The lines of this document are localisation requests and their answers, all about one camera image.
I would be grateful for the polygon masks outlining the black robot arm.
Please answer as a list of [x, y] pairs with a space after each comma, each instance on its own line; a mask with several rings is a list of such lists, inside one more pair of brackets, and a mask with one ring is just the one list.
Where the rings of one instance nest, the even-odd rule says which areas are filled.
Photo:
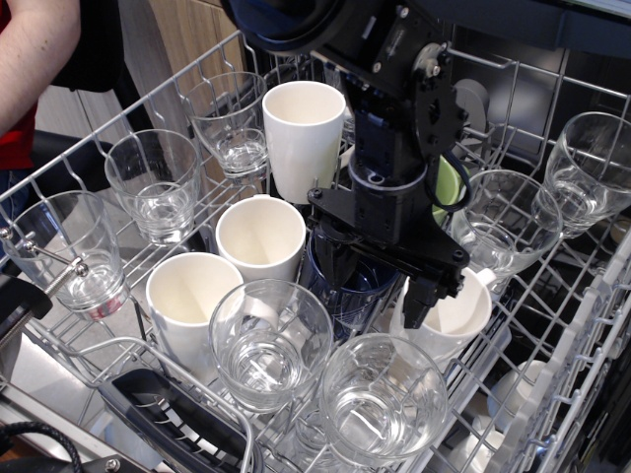
[[326, 280], [346, 282], [370, 256], [405, 274], [404, 325], [420, 327], [455, 296], [469, 257], [436, 223], [441, 158], [465, 112], [436, 21], [416, 1], [227, 1], [249, 44], [309, 53], [339, 70], [354, 114], [349, 189], [310, 190], [316, 253]]

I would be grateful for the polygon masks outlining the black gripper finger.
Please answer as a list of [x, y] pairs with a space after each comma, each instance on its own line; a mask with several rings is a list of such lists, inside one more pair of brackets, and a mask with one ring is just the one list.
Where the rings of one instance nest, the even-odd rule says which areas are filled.
[[409, 277], [403, 299], [403, 326], [418, 329], [439, 298], [439, 280], [434, 277]]
[[345, 287], [358, 265], [360, 254], [354, 245], [360, 238], [340, 230], [331, 221], [320, 221], [314, 228], [314, 238], [315, 255], [324, 279], [335, 289]]

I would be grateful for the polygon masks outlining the person forearm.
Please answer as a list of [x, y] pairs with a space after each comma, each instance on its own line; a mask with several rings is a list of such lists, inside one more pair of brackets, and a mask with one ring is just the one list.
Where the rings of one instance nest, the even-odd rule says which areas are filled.
[[1, 32], [1, 132], [36, 104], [73, 54], [81, 34], [78, 1], [9, 1]]

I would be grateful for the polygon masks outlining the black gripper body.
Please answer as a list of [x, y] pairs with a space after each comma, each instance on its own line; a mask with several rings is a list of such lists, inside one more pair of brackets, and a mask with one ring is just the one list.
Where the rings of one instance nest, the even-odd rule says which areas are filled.
[[352, 186], [315, 187], [308, 193], [315, 227], [331, 221], [360, 238], [354, 249], [408, 277], [439, 280], [439, 299], [456, 296], [468, 253], [435, 222], [432, 212], [439, 167], [421, 165], [382, 176], [351, 165]]

